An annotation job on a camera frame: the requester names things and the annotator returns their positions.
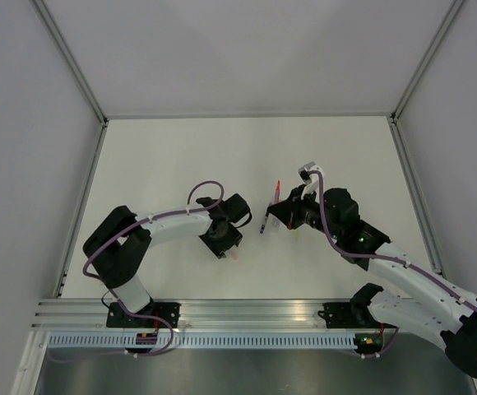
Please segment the pink highlighter pen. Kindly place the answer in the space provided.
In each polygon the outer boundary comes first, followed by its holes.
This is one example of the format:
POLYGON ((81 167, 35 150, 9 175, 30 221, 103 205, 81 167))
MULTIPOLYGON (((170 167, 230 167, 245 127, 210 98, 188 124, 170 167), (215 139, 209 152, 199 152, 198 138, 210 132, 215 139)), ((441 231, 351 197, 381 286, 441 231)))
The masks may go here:
POLYGON ((280 181, 278 180, 277 183, 276 183, 276 188, 275 188, 272 204, 275 205, 279 201, 280 201, 280 181))

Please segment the purple ink pen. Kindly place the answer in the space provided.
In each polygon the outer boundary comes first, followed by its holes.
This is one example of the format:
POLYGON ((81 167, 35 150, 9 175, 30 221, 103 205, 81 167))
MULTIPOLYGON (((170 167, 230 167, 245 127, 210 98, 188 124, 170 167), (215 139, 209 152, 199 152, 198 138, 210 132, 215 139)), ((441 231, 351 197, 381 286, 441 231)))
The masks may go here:
POLYGON ((269 220, 269 213, 266 213, 264 217, 262 218, 262 223, 259 230, 260 235, 264 234, 268 220, 269 220))

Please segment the orange marker with clear cap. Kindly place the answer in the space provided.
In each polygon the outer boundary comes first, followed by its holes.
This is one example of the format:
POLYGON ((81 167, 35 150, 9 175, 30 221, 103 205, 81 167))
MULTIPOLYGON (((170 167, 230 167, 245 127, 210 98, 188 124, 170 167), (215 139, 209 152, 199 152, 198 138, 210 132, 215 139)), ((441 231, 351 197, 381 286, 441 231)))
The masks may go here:
POLYGON ((280 228, 280 221, 274 218, 271 222, 271 231, 277 232, 280 228))

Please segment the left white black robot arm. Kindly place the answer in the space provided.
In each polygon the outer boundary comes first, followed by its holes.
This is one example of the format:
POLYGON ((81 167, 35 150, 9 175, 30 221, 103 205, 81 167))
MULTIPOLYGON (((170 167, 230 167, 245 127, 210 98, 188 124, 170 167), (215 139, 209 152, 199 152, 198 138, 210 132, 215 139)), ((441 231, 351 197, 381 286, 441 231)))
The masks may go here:
POLYGON ((199 197, 184 209, 138 216, 126 206, 113 209, 83 245, 83 273, 103 283, 117 300, 109 305, 109 328, 175 328, 178 303, 157 303, 137 273, 147 251, 160 244, 196 236, 218 258, 237 248, 239 229, 252 219, 239 195, 226 200, 199 197))

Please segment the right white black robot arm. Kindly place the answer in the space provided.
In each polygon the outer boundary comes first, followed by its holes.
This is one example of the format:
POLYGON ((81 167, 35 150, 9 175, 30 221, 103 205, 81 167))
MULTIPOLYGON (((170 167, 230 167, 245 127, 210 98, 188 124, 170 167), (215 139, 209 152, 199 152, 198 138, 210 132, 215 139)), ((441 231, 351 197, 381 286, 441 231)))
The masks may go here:
POLYGON ((431 342, 463 373, 477 379, 477 295, 412 262, 390 238, 364 221, 345 188, 330 188, 322 199, 294 188, 268 209, 288 229, 301 225, 332 237, 342 258, 390 282, 402 299, 369 283, 351 299, 350 317, 367 327, 374 321, 405 329, 431 342))

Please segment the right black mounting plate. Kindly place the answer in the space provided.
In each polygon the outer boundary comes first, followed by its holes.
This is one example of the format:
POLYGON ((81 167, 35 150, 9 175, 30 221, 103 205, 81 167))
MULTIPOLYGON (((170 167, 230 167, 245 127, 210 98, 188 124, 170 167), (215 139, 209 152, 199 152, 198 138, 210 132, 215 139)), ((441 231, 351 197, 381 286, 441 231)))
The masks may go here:
POLYGON ((322 318, 330 329, 358 328, 349 302, 327 302, 322 306, 322 318))

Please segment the black mounting plate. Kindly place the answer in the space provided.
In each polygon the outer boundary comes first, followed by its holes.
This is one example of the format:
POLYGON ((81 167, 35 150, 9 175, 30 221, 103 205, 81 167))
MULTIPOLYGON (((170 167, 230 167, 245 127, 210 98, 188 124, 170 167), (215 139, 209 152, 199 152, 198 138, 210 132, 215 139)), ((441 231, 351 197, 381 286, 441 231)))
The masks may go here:
POLYGON ((327 302, 322 306, 322 318, 330 329, 358 328, 349 302, 327 302))
MULTIPOLYGON (((162 318, 172 328, 176 328, 180 318, 180 308, 181 304, 176 302, 154 302, 137 314, 162 318)), ((113 302, 109 305, 106 327, 156 329, 166 328, 166 325, 154 319, 130 316, 123 311, 117 302, 113 302)))

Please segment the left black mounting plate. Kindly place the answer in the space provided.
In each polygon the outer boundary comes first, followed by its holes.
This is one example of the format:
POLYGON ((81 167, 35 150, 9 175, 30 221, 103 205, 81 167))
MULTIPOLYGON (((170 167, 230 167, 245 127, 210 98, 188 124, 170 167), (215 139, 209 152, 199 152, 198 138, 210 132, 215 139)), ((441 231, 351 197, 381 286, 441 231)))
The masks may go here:
MULTIPOLYGON (((176 328, 180 318, 180 308, 181 304, 176 302, 154 302, 137 314, 162 318, 172 328, 176 328)), ((117 302, 113 302, 109 305, 106 327, 156 329, 166 328, 166 325, 154 319, 130 316, 123 311, 117 302)))

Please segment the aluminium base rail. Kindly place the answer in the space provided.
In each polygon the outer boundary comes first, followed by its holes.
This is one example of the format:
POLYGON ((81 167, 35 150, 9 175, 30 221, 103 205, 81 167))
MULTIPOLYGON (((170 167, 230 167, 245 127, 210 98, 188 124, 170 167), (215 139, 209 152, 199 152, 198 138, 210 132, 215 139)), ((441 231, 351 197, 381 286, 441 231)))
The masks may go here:
MULTIPOLYGON (((356 332, 380 330, 375 323, 352 329, 330 329, 322 318, 327 302, 308 300, 175 300, 180 303, 179 331, 198 332, 356 332)), ((35 307, 30 327, 36 330, 103 330, 109 309, 98 299, 45 299, 35 307)))

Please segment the right aluminium frame post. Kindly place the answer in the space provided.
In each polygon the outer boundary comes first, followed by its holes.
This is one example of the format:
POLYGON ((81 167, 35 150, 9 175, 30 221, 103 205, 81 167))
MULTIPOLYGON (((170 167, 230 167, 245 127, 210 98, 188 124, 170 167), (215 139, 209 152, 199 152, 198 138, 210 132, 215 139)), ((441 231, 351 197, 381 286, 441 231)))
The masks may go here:
POLYGON ((395 108, 390 114, 390 120, 393 123, 397 123, 400 116, 404 113, 406 106, 410 102, 410 98, 417 89, 419 83, 421 82, 424 74, 430 67, 434 57, 436 56, 438 50, 441 48, 444 40, 446 39, 449 31, 451 30, 456 18, 463 6, 466 5, 466 0, 453 0, 449 8, 446 10, 444 17, 438 25, 433 37, 431 38, 428 47, 424 50, 423 56, 417 64, 414 73, 409 79, 406 88, 403 90, 400 99, 397 101, 395 108))

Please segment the aluminium frame post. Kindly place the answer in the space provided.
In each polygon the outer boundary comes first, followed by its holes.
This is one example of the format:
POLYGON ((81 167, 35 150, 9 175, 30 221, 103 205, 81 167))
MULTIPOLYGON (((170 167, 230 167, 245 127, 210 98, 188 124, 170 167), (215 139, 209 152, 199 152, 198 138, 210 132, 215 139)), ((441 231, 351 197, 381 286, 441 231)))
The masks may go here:
POLYGON ((101 109, 99 101, 96 99, 90 84, 86 80, 86 76, 72 53, 72 50, 68 45, 64 34, 61 32, 53 13, 50 11, 48 4, 43 0, 31 0, 30 5, 35 10, 36 15, 48 33, 49 38, 53 41, 56 50, 59 52, 68 71, 71 73, 77 89, 80 91, 96 120, 102 127, 104 127, 108 123, 108 117, 101 109))
POLYGON ((451 30, 456 18, 463 6, 466 5, 466 0, 453 0, 449 8, 446 10, 444 17, 438 25, 433 37, 431 38, 428 47, 424 50, 423 56, 417 64, 414 73, 409 79, 406 88, 403 90, 400 99, 397 101, 395 108, 390 114, 390 120, 393 123, 397 123, 400 116, 404 113, 406 106, 410 102, 410 98, 417 89, 419 83, 421 82, 424 74, 430 67, 434 57, 436 56, 438 50, 441 48, 444 40, 446 39, 449 31, 451 30))

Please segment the left aluminium frame post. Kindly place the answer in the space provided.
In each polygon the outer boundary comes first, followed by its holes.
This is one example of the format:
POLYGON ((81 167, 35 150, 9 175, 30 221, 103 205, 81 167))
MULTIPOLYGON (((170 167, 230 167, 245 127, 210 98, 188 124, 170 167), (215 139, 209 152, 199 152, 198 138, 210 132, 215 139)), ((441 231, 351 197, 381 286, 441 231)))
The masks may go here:
POLYGON ((35 10, 36 15, 48 33, 49 38, 53 41, 56 50, 59 52, 68 71, 71 73, 77 89, 80 91, 96 120, 102 127, 104 127, 108 123, 108 117, 101 109, 99 101, 96 99, 90 84, 86 80, 86 76, 72 53, 72 50, 68 45, 64 34, 61 32, 53 13, 50 11, 48 4, 43 0, 31 0, 30 5, 35 10))

